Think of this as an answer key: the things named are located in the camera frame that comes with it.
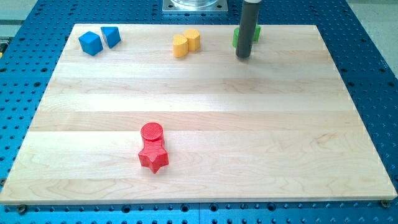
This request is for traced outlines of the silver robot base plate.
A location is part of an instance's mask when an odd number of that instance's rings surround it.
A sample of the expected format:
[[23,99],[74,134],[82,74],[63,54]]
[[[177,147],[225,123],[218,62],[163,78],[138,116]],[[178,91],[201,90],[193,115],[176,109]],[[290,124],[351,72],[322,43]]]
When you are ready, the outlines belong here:
[[226,12],[227,0],[163,0],[163,12]]

